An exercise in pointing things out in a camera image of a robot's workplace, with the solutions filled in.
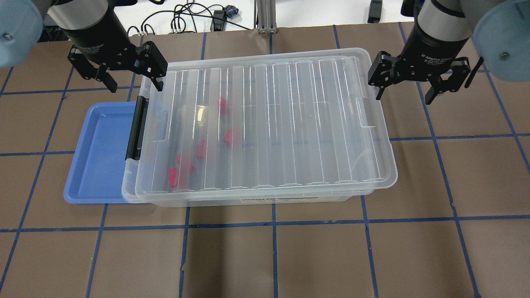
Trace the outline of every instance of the white background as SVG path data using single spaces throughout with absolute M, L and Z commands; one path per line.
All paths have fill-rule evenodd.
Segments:
M 253 28 L 254 1 L 253 0 L 196 0 L 204 6 L 220 4 L 223 6 L 234 5 L 239 8 L 239 14 L 233 19 L 234 23 L 247 28 Z M 133 6 L 116 7 L 114 10 L 125 29 L 132 25 L 140 28 L 142 21 L 160 10 L 173 10 L 177 4 L 185 4 L 186 0 L 166 0 L 162 5 L 155 5 L 148 0 L 138 0 Z M 400 14 L 402 0 L 383 0 L 381 22 L 413 21 L 411 17 Z M 325 25 L 362 24 L 368 20 L 370 0 L 276 0 L 276 22 L 278 27 L 312 27 Z M 199 6 L 192 7 L 193 11 L 200 11 Z M 189 16 L 184 16 L 188 27 L 193 30 Z M 172 13 L 160 13 L 150 18 L 147 23 L 153 26 L 156 34 L 171 33 L 170 21 Z M 199 32 L 210 31 L 211 19 L 205 17 L 195 18 Z M 234 25 L 227 24 L 226 30 L 242 30 Z

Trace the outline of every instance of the tiled surface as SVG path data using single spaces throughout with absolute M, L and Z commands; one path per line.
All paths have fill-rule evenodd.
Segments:
M 454 223 L 370 225 L 381 297 L 473 297 Z
M 363 225 L 278 227 L 278 296 L 374 297 Z
M 392 142 L 399 178 L 366 196 L 370 219 L 452 217 L 432 141 Z
M 401 27 L 408 34 L 411 24 Z M 148 39 L 168 61 L 337 45 L 374 57 L 403 46 L 399 24 L 280 28 L 272 39 L 255 30 Z M 426 108 L 415 83 L 388 88 L 382 105 L 399 179 L 366 197 L 70 205 L 63 188 L 87 109 L 135 100 L 139 89 L 130 74 L 117 76 L 122 88 L 111 94 L 74 72 L 65 93 L 69 47 L 36 45 L 0 93 L 0 298 L 529 296 L 530 136 L 518 136 L 520 147 L 513 136 L 530 133 L 529 84 L 492 77 L 495 94 L 482 70 L 470 89 Z M 474 64 L 471 43 L 463 54 Z M 8 73 L 0 69 L 2 84 Z
M 273 297 L 271 230 L 190 230 L 183 297 Z
M 513 138 L 439 145 L 460 216 L 530 214 L 530 174 Z
M 0 297 L 83 297 L 97 237 L 97 232 L 21 234 Z
M 530 296 L 530 220 L 463 222 L 482 297 Z
M 90 297 L 175 297 L 182 230 L 103 234 Z

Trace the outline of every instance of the blue plastic tray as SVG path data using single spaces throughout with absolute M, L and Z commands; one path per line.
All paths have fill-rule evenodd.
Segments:
M 86 114 L 64 198 L 72 204 L 126 203 L 121 196 L 134 102 L 97 103 Z

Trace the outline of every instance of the clear plastic bin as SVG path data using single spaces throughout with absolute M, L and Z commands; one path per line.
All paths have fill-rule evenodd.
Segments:
M 397 169 L 360 48 L 170 63 L 122 195 L 166 207 L 340 201 Z

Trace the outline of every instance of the black handle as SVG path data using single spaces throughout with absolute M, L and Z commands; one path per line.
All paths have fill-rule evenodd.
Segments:
M 147 107 L 149 98 L 138 96 L 136 107 L 132 118 L 131 133 L 125 159 L 139 160 L 142 153 L 142 141 L 144 139 L 145 119 L 147 117 Z

